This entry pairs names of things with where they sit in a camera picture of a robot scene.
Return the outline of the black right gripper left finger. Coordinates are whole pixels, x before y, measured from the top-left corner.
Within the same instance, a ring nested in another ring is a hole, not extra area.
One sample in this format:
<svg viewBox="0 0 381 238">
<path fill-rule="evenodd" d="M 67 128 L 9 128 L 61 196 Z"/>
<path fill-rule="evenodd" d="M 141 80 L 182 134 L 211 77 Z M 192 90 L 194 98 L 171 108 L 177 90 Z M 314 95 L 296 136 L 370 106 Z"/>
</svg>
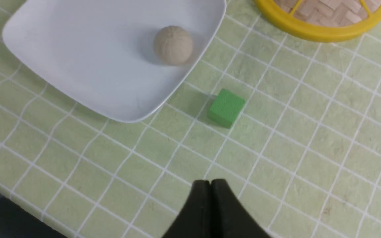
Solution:
<svg viewBox="0 0 381 238">
<path fill-rule="evenodd" d="M 164 238 L 210 238 L 210 182 L 195 180 L 181 211 L 163 235 Z"/>
</svg>

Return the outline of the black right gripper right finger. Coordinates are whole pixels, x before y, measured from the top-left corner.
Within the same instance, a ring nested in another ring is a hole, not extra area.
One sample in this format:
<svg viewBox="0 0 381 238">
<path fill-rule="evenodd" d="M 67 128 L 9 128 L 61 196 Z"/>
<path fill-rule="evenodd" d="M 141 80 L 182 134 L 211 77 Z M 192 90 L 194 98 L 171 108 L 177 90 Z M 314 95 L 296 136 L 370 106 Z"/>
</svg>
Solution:
<svg viewBox="0 0 381 238">
<path fill-rule="evenodd" d="M 212 238 L 269 238 L 242 206 L 225 179 L 211 182 Z"/>
</svg>

